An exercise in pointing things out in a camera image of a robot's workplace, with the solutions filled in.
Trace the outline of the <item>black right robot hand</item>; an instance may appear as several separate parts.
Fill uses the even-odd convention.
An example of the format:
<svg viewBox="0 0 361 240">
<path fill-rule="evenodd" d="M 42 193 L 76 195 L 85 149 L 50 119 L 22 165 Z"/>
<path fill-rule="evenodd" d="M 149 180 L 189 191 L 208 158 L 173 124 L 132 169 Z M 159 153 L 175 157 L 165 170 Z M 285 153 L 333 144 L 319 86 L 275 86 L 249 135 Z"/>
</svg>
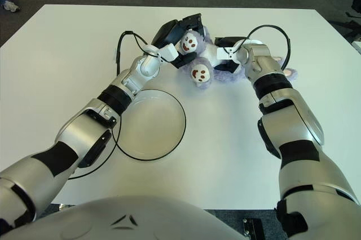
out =
<svg viewBox="0 0 361 240">
<path fill-rule="evenodd" d="M 237 52 L 245 40 L 246 37 L 216 37 L 218 64 L 215 65 L 215 69 L 230 73 L 238 72 L 241 64 L 237 58 Z"/>
</svg>

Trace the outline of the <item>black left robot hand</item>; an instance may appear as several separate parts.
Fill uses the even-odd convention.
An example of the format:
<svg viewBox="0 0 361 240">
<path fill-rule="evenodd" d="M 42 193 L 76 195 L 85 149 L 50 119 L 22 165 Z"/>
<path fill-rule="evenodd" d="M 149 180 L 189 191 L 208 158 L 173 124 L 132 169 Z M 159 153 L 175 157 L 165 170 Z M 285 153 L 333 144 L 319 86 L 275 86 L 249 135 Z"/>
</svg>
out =
<svg viewBox="0 0 361 240">
<path fill-rule="evenodd" d="M 156 55 L 177 69 L 195 60 L 205 50 L 206 29 L 201 14 L 172 20 L 158 30 L 151 46 Z"/>
</svg>

